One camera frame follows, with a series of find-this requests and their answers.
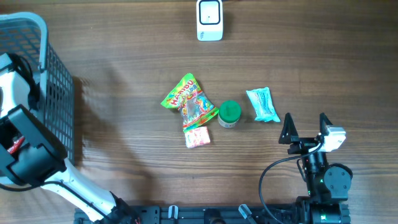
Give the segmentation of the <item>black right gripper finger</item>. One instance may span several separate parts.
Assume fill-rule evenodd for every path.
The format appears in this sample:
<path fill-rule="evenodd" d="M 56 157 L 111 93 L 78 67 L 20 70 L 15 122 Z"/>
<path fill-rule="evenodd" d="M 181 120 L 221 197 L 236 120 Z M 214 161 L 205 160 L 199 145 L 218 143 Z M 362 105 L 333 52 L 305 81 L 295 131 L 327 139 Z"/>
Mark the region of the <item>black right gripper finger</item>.
<path fill-rule="evenodd" d="M 325 113 L 320 114 L 320 132 L 322 135 L 326 136 L 329 134 L 328 128 L 332 126 L 332 122 L 328 119 Z"/>
<path fill-rule="evenodd" d="M 285 114 L 284 118 L 284 126 L 282 128 L 282 132 L 280 134 L 279 144 L 292 144 L 293 142 L 297 142 L 299 140 L 299 135 L 296 130 L 294 121 L 290 113 Z"/>

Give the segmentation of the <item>mint wet wipes packet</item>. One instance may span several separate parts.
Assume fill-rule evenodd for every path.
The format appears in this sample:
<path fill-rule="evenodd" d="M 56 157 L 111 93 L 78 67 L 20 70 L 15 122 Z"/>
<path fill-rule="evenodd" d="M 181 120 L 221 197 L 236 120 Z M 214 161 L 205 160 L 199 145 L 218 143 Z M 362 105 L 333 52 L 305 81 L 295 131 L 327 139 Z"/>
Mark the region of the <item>mint wet wipes packet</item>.
<path fill-rule="evenodd" d="M 272 102 L 269 87 L 247 90 L 246 94 L 256 113 L 256 117 L 254 118 L 255 121 L 280 122 L 280 118 L 277 115 Z"/>

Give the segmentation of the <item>green lid small jar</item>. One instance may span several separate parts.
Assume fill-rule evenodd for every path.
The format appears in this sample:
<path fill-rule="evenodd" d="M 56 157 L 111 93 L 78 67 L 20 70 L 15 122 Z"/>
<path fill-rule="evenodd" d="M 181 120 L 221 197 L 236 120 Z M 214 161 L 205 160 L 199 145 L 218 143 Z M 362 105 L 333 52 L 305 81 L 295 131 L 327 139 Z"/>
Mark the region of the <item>green lid small jar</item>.
<path fill-rule="evenodd" d="M 218 122 L 224 128 L 233 128 L 241 117 L 241 107 L 233 100 L 224 101 L 218 112 Z"/>

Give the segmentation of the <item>small orange white box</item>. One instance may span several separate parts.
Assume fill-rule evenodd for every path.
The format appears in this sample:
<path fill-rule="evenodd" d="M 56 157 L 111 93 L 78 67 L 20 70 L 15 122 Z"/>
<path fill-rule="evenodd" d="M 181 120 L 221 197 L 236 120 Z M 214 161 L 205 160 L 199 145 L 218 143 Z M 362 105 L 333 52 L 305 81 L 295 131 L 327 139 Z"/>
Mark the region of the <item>small orange white box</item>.
<path fill-rule="evenodd" d="M 185 144 L 188 148 L 203 146 L 210 142 L 210 135 L 206 126 L 201 126 L 185 133 Z"/>

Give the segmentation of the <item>green Haribo candy bag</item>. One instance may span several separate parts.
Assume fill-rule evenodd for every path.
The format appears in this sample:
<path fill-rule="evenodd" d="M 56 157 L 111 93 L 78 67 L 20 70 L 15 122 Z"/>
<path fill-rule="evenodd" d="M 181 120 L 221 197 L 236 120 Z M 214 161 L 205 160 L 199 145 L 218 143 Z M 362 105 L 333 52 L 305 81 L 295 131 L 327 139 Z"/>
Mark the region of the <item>green Haribo candy bag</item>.
<path fill-rule="evenodd" d="M 185 133 L 202 126 L 219 112 L 219 109 L 206 97 L 192 73 L 186 74 L 180 80 L 161 105 L 180 112 Z"/>

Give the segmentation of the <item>red snack stick packet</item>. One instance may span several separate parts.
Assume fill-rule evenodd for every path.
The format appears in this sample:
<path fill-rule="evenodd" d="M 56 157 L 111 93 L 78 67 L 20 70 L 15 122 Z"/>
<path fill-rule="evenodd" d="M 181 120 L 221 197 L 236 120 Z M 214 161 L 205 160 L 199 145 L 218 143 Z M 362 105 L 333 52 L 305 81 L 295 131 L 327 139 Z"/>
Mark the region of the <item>red snack stick packet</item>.
<path fill-rule="evenodd" d="M 12 147 L 10 147 L 7 151 L 9 154 L 14 154 L 15 152 L 17 152 L 20 147 L 22 146 L 23 142 L 25 140 L 25 137 L 21 137 L 18 140 L 14 141 L 14 144 L 12 145 Z"/>

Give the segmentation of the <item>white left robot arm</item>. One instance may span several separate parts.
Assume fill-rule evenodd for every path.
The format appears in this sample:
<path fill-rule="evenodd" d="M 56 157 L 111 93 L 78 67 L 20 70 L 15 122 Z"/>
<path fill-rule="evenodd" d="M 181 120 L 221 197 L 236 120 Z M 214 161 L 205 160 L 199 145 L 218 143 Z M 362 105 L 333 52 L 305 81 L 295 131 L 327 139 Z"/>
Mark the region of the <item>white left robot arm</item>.
<path fill-rule="evenodd" d="M 82 175 L 67 157 L 61 141 L 32 113 L 40 90 L 27 61 L 1 55 L 1 172 L 15 185 L 3 190 L 42 188 L 58 194 L 93 223 L 140 223 L 121 198 Z"/>

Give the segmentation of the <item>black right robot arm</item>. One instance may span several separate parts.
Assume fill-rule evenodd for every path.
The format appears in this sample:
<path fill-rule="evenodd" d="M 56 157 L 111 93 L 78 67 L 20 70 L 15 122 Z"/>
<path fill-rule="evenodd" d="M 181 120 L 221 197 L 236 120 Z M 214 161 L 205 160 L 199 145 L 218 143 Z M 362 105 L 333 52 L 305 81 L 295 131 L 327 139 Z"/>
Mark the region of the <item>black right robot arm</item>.
<path fill-rule="evenodd" d="M 346 140 L 346 131 L 335 126 L 325 113 L 320 114 L 320 132 L 314 138 L 298 135 L 290 113 L 284 118 L 279 143 L 288 144 L 288 154 L 297 154 L 302 162 L 300 173 L 308 196 L 297 197 L 294 203 L 295 223 L 350 224 L 348 191 L 352 170 L 343 164 L 329 164 L 328 152 L 338 149 Z"/>

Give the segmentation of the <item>white barcode scanner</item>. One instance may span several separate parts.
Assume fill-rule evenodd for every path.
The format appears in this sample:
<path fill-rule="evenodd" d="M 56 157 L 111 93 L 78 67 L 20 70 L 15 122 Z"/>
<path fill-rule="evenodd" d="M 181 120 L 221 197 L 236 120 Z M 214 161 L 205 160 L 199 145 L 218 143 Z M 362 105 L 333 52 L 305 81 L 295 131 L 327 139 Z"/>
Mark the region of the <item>white barcode scanner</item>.
<path fill-rule="evenodd" d="M 197 0 L 197 39 L 202 42 L 223 38 L 222 0 Z"/>

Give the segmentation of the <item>grey plastic mesh basket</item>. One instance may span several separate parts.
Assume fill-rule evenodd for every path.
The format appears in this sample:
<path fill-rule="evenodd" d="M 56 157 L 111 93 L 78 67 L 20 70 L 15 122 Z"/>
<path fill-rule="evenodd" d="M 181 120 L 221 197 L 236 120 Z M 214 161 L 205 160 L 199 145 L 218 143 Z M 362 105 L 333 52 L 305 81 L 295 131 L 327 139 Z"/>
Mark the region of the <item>grey plastic mesh basket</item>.
<path fill-rule="evenodd" d="M 25 59 L 40 87 L 39 110 L 33 114 L 64 144 L 67 157 L 75 162 L 75 86 L 70 72 L 49 42 L 46 22 L 33 12 L 1 16 L 1 53 Z"/>

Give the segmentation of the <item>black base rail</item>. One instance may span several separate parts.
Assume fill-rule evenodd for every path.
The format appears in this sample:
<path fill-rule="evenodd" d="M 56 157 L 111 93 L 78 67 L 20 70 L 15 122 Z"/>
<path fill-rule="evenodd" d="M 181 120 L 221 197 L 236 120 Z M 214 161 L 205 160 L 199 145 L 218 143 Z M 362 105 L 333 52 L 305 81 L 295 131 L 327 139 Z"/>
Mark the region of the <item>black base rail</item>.
<path fill-rule="evenodd" d="M 170 218 L 169 209 L 160 206 L 132 206 L 142 224 L 205 224 L 205 223 L 298 223 L 297 216 L 289 205 L 271 205 L 271 218 L 262 207 L 250 207 L 251 216 L 244 218 L 237 206 L 233 207 L 179 207 L 178 217 Z"/>

